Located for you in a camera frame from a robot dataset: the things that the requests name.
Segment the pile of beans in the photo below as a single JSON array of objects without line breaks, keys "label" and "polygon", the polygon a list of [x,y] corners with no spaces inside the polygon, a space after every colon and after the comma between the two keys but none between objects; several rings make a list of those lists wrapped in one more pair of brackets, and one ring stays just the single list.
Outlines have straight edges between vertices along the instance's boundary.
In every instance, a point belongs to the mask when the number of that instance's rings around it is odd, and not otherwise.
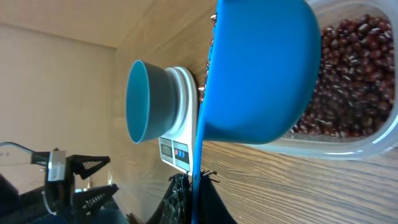
[{"label": "pile of beans", "polygon": [[[217,22],[217,13],[213,14],[210,19],[213,21],[214,26],[216,26],[216,22]],[[213,42],[214,42],[214,36],[211,38],[211,42],[210,42],[210,47],[213,46]],[[205,90],[206,90],[206,82],[207,82],[207,77],[209,76],[209,68],[210,68],[210,60],[208,60],[206,62],[206,73],[205,73],[205,84],[204,85],[200,85],[198,87],[198,91],[200,93],[199,96],[199,101],[200,103],[203,102],[203,100],[205,99]]]},{"label": "pile of beans", "polygon": [[363,15],[322,30],[322,59],[313,97],[291,133],[369,136],[394,103],[394,43],[389,21]]}]

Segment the blue scoop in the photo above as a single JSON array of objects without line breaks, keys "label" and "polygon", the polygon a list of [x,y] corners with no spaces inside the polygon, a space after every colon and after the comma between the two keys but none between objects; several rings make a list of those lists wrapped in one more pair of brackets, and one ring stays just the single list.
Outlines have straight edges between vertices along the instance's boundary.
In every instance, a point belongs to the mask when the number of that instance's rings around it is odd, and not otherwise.
[{"label": "blue scoop", "polygon": [[203,140],[264,144],[300,118],[318,76],[321,38],[304,0],[221,0],[193,165],[193,216]]}]

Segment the clear plastic bin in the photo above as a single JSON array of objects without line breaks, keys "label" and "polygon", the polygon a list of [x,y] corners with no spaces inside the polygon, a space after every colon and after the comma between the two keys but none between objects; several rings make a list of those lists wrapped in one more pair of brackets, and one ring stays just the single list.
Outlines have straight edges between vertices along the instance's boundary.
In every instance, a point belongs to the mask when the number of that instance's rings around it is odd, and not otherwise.
[{"label": "clear plastic bin", "polygon": [[[343,19],[359,19],[363,14],[388,19],[394,34],[394,48],[398,40],[397,0],[307,0],[318,18],[320,28],[338,26]],[[397,61],[395,56],[396,76]],[[398,91],[389,119],[372,136],[366,138],[338,139],[310,134],[286,134],[269,144],[249,145],[260,150],[321,159],[362,159],[398,146]]]}]

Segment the scale platform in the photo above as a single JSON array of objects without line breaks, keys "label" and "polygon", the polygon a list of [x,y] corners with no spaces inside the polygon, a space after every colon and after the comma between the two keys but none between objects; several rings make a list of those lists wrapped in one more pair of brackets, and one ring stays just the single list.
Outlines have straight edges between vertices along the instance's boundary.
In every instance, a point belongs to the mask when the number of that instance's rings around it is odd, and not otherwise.
[{"label": "scale platform", "polygon": [[183,67],[166,68],[177,89],[178,110],[173,126],[159,138],[160,158],[192,175],[198,121],[198,94],[191,73]]}]

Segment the kitchen scale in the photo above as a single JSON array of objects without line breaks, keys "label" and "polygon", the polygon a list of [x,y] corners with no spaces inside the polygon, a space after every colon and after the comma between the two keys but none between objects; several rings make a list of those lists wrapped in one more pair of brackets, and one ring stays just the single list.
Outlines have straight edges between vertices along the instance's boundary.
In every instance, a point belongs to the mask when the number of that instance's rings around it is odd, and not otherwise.
[{"label": "kitchen scale", "polygon": [[183,67],[166,68],[177,89],[177,115],[173,126],[159,138],[160,158],[192,175],[197,132],[198,95],[191,73]]}]

